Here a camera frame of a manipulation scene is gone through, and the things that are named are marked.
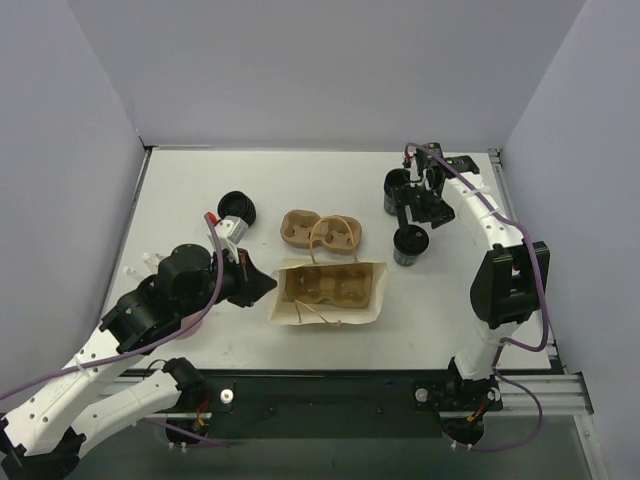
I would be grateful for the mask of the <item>brown pulp cup carrier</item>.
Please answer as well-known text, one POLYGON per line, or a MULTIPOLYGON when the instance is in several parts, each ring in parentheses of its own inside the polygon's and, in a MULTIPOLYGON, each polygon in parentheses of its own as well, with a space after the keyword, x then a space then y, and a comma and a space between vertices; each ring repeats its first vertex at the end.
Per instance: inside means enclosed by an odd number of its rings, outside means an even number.
POLYGON ((363 236, 358 220, 348 216, 321 217, 309 210, 287 212, 280 226, 282 240, 292 247, 310 250, 321 246, 336 254, 357 251, 363 236))

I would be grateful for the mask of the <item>tan paper bag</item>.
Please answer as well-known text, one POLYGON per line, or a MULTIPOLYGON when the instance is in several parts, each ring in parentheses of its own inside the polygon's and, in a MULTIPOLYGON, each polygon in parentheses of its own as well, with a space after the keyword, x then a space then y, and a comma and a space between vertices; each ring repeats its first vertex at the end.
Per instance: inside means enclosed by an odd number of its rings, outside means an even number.
POLYGON ((275 271, 277 291, 268 296, 268 322, 275 326, 325 324, 364 325, 378 318, 389 280, 385 262, 358 257, 361 231, 347 218, 320 217, 305 225, 284 226, 309 248, 309 259, 285 259, 275 271), (325 262, 315 255, 318 244, 330 250, 338 241, 350 260, 325 262))

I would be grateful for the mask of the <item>black paper coffee cup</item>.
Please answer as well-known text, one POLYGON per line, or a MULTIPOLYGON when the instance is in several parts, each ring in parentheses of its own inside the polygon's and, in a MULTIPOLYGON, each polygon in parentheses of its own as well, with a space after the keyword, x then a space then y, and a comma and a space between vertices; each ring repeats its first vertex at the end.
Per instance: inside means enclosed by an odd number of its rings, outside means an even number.
POLYGON ((424 251, 425 248, 422 246, 409 248, 403 245, 396 245, 394 247, 393 258, 398 265, 402 267, 409 267, 418 261, 424 251))

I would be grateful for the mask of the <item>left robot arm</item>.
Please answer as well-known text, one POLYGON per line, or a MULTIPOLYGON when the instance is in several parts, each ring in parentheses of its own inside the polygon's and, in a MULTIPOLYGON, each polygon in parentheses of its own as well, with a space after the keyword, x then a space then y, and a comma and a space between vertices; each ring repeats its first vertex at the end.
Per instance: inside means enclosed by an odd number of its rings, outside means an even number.
POLYGON ((185 318, 203 317, 222 301, 251 307, 276 286, 244 249, 232 256, 194 244, 176 247, 156 273, 117 301, 58 376, 2 418, 5 475, 63 479, 97 444, 138 420, 174 406, 195 409, 206 397, 204 378, 184 357, 117 394, 99 396, 161 341, 180 336, 185 318))

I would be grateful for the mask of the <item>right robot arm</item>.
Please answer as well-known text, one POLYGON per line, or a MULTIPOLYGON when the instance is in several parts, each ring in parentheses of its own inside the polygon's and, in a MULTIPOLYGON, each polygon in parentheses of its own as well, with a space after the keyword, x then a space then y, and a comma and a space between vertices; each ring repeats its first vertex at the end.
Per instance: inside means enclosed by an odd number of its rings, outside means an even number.
POLYGON ((523 225, 502 212, 471 157, 446 157, 436 142, 409 143, 401 167, 386 175, 383 190, 384 209, 398 222, 393 236, 397 264, 411 266, 426 251, 425 225, 439 228, 454 220, 465 225, 484 253, 470 287, 476 322, 451 359, 443 384, 446 401, 464 408, 494 378, 505 346, 529 352, 546 346, 549 325, 543 325, 538 345, 518 343, 512 336, 534 312, 549 317, 549 248, 532 241, 523 225))

